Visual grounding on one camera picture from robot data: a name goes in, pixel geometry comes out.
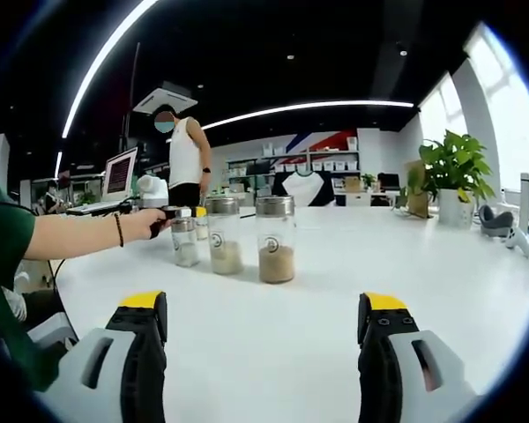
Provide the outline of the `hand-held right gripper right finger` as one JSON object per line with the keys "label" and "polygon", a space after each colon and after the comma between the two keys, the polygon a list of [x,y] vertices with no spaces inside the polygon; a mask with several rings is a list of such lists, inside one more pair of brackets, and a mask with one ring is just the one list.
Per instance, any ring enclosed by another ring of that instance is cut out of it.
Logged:
{"label": "hand-held right gripper right finger", "polygon": [[462,359],[390,295],[359,297],[360,422],[461,422],[476,403]]}

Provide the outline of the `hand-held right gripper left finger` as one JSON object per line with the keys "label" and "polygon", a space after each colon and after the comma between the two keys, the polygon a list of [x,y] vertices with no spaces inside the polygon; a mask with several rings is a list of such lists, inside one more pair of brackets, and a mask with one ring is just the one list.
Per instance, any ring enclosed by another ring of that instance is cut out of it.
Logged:
{"label": "hand-held right gripper left finger", "polygon": [[166,342],[166,294],[132,295],[61,358],[40,399],[61,422],[163,422]]}

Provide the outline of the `person's left hand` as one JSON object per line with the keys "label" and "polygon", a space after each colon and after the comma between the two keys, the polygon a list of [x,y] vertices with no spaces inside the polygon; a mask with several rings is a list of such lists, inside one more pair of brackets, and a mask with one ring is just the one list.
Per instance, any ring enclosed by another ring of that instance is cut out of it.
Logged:
{"label": "person's left hand", "polygon": [[166,230],[171,221],[160,209],[143,209],[119,218],[123,243],[155,238]]}

